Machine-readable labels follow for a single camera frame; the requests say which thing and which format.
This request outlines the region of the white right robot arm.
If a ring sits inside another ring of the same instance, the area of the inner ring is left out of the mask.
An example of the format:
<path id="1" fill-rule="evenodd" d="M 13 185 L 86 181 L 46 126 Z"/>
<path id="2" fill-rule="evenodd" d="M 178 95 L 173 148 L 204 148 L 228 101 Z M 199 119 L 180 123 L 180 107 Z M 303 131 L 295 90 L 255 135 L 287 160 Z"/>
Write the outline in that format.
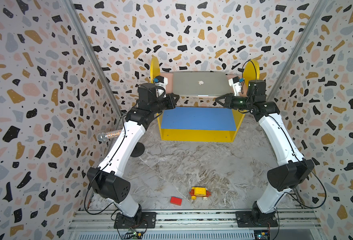
<path id="1" fill-rule="evenodd" d="M 278 164 L 267 172 L 267 188 L 253 203 L 251 211 L 236 213 L 239 227 L 276 227 L 278 203 L 302 183 L 314 168 L 313 161 L 305 160 L 289 137 L 276 103 L 266 100 L 265 89 L 264 81 L 252 80 L 248 83 L 245 97 L 230 93 L 215 100 L 225 108 L 253 115 L 264 130 Z"/>

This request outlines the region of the silver laptop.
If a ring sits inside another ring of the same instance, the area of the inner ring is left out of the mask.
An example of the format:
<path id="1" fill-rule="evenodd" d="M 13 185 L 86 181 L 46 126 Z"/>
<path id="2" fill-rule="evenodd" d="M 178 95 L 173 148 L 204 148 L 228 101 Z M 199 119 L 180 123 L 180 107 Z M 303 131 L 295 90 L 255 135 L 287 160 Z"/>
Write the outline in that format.
<path id="1" fill-rule="evenodd" d="M 172 91 L 181 97 L 220 97 L 232 93 L 225 73 L 176 72 L 172 76 Z"/>

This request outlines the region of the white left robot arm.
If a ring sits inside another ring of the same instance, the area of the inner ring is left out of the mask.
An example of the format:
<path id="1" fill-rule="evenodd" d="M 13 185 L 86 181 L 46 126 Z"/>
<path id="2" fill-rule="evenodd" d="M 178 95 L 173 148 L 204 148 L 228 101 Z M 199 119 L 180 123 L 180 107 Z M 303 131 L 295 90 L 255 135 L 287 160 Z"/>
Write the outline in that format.
<path id="1" fill-rule="evenodd" d="M 131 157 L 138 157 L 144 152 L 144 145 L 139 142 L 150 123 L 163 111 L 175 109 L 179 96 L 166 93 L 165 88 L 146 83 L 138 86 L 138 100 L 123 118 L 123 130 L 112 149 L 96 168 L 87 171 L 88 190 L 93 190 L 108 199 L 120 211 L 118 220 L 129 226 L 143 223 L 142 208 L 130 195 L 131 184 L 123 179 L 126 164 Z"/>

